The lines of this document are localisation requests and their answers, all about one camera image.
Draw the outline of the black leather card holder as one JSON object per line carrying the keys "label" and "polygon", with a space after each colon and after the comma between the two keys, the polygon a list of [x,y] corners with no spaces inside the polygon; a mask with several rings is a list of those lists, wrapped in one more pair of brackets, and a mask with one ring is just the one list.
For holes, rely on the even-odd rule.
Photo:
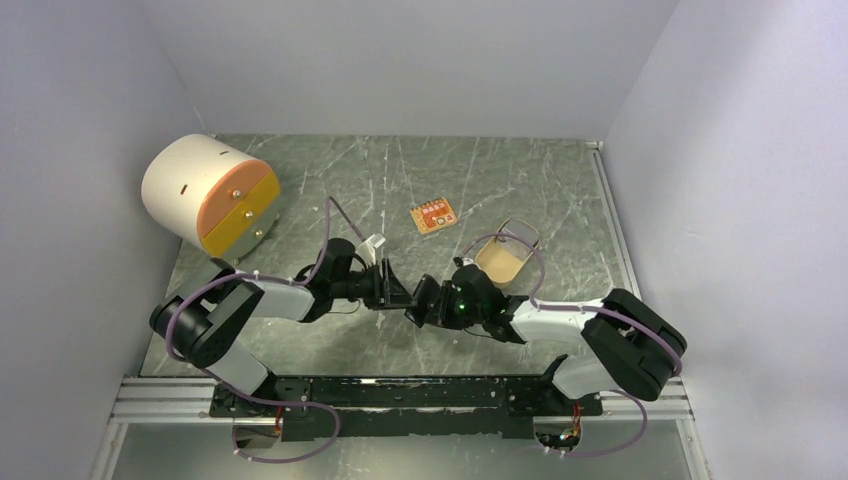
{"label": "black leather card holder", "polygon": [[411,306],[405,310],[405,317],[416,327],[438,322],[441,284],[431,275],[424,274],[412,293]]}

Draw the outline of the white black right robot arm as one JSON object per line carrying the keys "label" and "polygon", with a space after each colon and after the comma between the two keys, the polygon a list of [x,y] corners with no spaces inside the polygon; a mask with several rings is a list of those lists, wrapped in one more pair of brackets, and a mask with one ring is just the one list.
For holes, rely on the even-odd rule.
{"label": "white black right robot arm", "polygon": [[677,329],[626,289],[588,301],[543,303],[504,293],[475,265],[458,268],[448,281],[423,276],[405,315],[418,327],[479,325],[502,343],[556,341],[577,348],[552,362],[539,389],[542,406],[553,414],[602,391],[654,401],[681,373],[688,348]]}

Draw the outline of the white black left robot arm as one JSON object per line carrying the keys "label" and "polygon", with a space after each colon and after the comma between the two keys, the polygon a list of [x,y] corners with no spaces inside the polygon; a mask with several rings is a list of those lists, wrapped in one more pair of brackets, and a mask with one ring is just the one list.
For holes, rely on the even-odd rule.
{"label": "white black left robot arm", "polygon": [[212,258],[153,309],[149,325],[172,354],[236,389],[237,403],[261,416],[279,398],[277,377],[238,341],[249,320],[311,323],[337,300],[370,310],[412,307],[412,295],[388,260],[353,270],[353,263],[362,260],[342,238],[327,240],[315,263],[292,280],[241,272]]}

